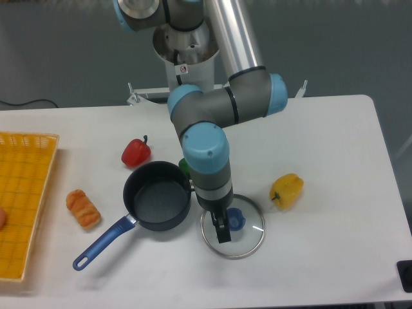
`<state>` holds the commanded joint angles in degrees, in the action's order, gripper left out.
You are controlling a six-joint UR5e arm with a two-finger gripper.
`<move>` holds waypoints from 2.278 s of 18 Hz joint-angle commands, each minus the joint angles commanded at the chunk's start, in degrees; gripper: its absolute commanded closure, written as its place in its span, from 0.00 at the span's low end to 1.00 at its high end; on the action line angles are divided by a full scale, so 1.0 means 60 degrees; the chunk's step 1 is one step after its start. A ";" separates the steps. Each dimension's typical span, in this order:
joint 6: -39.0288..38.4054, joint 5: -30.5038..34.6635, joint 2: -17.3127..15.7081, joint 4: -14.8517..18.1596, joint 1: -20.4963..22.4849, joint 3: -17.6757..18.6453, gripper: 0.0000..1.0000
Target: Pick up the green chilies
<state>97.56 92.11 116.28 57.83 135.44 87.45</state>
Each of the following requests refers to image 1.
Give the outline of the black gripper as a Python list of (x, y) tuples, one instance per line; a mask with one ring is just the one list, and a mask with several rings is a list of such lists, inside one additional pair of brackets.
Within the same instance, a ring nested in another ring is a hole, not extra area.
[(216, 229), (216, 235), (218, 243), (227, 243), (231, 241), (230, 229), (227, 220), (227, 209), (233, 201), (233, 190), (230, 190), (222, 198), (203, 198), (199, 194), (196, 195), (200, 206), (215, 215), (218, 219), (214, 226)]

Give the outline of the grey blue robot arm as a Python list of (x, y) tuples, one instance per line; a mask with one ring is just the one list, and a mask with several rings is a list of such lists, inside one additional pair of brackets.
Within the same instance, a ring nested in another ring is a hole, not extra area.
[(229, 143), (224, 128), (278, 113), (288, 93), (264, 65), (244, 1), (115, 1), (119, 21), (154, 28), (157, 54), (173, 65), (167, 107), (199, 204), (218, 241), (231, 240)]

